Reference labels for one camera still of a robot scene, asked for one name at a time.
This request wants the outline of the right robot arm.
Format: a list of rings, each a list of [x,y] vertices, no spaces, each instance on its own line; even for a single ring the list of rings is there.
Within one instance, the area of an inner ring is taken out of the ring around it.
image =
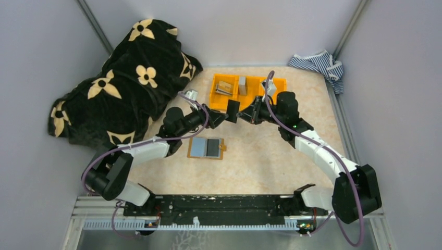
[[[308,156],[330,179],[332,188],[307,184],[295,190],[293,199],[300,210],[333,211],[340,221],[350,224],[360,215],[381,208],[382,198],[374,168],[347,159],[321,139],[313,126],[300,117],[293,92],[277,94],[275,105],[257,96],[236,116],[254,125],[262,122],[278,125],[281,138]]]

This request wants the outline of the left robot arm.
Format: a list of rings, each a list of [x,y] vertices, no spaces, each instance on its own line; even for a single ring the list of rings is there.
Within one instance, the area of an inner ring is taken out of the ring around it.
[[[87,190],[107,201],[129,202],[142,207],[154,195],[144,186],[129,181],[131,169],[171,156],[187,138],[187,133],[196,128],[215,129],[228,117],[206,105],[193,108],[188,115],[184,115],[181,108],[172,107],[166,112],[159,132],[151,139],[134,144],[102,145],[83,172],[82,182]]]

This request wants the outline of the tan leather card holder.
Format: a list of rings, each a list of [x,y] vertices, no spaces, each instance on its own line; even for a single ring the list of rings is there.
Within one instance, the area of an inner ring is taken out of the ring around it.
[[[193,138],[191,138],[190,139],[190,141],[189,141],[189,147],[188,147],[188,153],[187,153],[187,157],[188,158],[196,158],[196,157],[190,157],[190,149],[191,149],[191,143],[192,143],[192,139]],[[219,158],[208,158],[208,157],[202,157],[202,158],[206,158],[206,159],[214,159],[214,160],[222,160],[223,159],[223,154],[224,154],[224,152],[227,150],[227,146],[225,145],[225,143],[224,143],[224,139],[222,139],[222,138],[215,138],[215,137],[213,137],[213,138],[207,138],[207,137],[203,137],[203,138],[206,138],[206,139],[220,139],[220,145],[219,145],[219,148],[220,148],[220,157]]]

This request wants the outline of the black credit card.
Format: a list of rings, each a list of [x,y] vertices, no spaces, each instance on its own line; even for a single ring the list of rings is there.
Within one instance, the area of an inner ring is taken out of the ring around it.
[[[233,99],[229,99],[226,110],[226,115],[228,116],[226,118],[226,121],[229,121],[231,123],[237,123],[238,120],[237,114],[239,112],[239,108],[240,108],[240,102],[235,101]]]

